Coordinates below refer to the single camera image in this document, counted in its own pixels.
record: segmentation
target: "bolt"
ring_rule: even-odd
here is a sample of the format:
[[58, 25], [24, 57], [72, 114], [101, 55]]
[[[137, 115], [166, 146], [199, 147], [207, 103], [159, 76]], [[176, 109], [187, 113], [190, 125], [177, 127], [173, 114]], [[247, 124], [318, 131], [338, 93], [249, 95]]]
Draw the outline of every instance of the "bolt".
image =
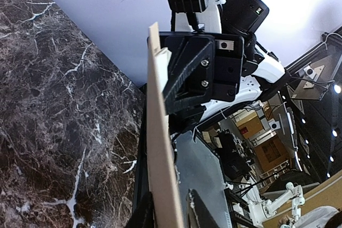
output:
[[207, 87], [208, 85], [209, 85], [209, 82], [208, 81], [206, 81], [206, 80], [203, 80], [202, 82], [201, 82], [201, 85], [202, 85], [202, 87]]
[[203, 66], [203, 67], [207, 67], [208, 65], [209, 65], [209, 61], [208, 60], [202, 60], [201, 61], [201, 65]]

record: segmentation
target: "white wall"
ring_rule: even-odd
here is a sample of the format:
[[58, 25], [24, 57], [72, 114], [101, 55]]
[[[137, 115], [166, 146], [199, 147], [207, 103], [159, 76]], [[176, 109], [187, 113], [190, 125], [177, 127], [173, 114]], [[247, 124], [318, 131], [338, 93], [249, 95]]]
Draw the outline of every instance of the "white wall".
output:
[[[54, 0], [138, 85], [146, 81], [147, 28], [169, 30], [167, 0]], [[342, 24], [342, 0], [263, 0], [270, 14], [258, 41], [286, 66]]]

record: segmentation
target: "wooden board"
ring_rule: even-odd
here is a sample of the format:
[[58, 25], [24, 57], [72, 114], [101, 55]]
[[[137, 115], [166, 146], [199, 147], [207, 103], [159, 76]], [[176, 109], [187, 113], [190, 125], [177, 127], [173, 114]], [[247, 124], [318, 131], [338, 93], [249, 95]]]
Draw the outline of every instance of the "wooden board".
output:
[[160, 52], [158, 24], [149, 29], [147, 75], [147, 167], [158, 227], [183, 228], [180, 193], [173, 165], [164, 99], [156, 67]]

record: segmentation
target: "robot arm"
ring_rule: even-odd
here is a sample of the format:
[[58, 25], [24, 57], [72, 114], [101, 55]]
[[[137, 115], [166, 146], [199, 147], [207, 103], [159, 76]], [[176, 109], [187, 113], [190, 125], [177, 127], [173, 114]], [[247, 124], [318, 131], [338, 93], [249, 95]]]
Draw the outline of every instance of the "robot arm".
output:
[[294, 187], [292, 183], [287, 183], [286, 189], [287, 191], [273, 202], [270, 200], [266, 200], [257, 204], [253, 202], [248, 203], [252, 221], [255, 226], [262, 227], [262, 223], [275, 216], [277, 213], [277, 209], [279, 209], [289, 200], [292, 201], [291, 214], [293, 216], [294, 222], [298, 221], [299, 217], [301, 216], [301, 209], [299, 208], [299, 206], [305, 203], [302, 187], [300, 185]]

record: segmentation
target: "marble surface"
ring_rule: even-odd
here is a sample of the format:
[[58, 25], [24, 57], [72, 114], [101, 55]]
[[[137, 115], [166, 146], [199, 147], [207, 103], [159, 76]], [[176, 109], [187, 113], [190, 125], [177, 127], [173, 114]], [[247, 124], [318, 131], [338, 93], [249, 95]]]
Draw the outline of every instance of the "marble surface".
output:
[[142, 94], [52, 0], [0, 3], [0, 227], [123, 227]]

